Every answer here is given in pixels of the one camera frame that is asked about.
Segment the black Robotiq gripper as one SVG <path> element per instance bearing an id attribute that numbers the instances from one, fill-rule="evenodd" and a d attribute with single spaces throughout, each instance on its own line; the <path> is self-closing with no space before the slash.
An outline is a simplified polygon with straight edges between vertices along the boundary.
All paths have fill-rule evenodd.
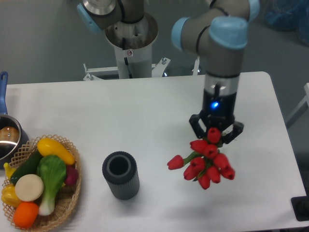
<path id="1" fill-rule="evenodd" d="M 203 93 L 202 110 L 199 115 L 193 114 L 189 118 L 189 123 L 198 139 L 207 137 L 210 128 L 217 128 L 224 131 L 233 124 L 232 131 L 223 136 L 223 144 L 229 144 L 237 138 L 244 129 L 244 124 L 234 122 L 234 108 L 237 93 L 231 95 L 219 96 L 215 98 L 206 90 Z M 206 130 L 203 130 L 199 121 L 204 123 Z"/>

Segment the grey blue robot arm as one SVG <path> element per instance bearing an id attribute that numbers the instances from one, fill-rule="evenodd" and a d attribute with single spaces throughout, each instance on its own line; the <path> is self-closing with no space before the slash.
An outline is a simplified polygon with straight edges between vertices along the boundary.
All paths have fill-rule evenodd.
<path id="1" fill-rule="evenodd" d="M 234 117 L 239 75 L 247 45 L 248 23 L 259 13 L 257 0 L 211 0 L 209 10 L 198 18 L 181 18 L 171 30 L 179 50 L 207 59 L 203 105 L 190 117 L 201 139 L 217 128 L 228 144 L 243 131 Z M 94 33 L 103 31 L 114 47 L 121 79 L 152 75 L 152 44 L 158 36 L 156 20 L 141 0 L 82 0 L 79 16 Z"/>

